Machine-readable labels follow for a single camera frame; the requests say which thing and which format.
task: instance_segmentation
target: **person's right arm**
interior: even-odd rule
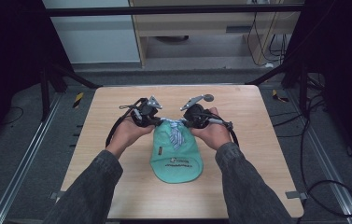
[[[228,130],[211,123],[191,133],[217,151],[222,185],[230,223],[292,223],[277,195],[267,186],[255,167],[232,142]]]

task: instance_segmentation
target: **teal cap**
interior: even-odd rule
[[[155,175],[169,184],[188,182],[202,173],[195,137],[181,120],[164,119],[155,129],[150,164]]]

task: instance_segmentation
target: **long-sleeve shirt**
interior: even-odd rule
[[[220,147],[216,161],[222,172],[230,223],[292,223],[284,205],[235,143]],[[44,223],[105,223],[122,172],[115,156],[103,150],[56,203]]]

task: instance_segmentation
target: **black horizontal beam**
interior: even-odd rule
[[[303,11],[304,4],[265,5],[210,5],[210,6],[170,6],[170,7],[90,7],[90,8],[48,8],[28,10],[24,13],[46,14],[50,17],[74,16],[114,16],[149,14],[190,14],[190,13],[231,13],[231,12],[290,12]]]

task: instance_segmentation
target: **person's left hand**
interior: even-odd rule
[[[132,118],[127,117],[114,132],[106,150],[119,159],[126,147],[131,146],[139,137],[151,133],[154,129],[154,125],[149,125],[146,128],[138,127],[134,124]]]

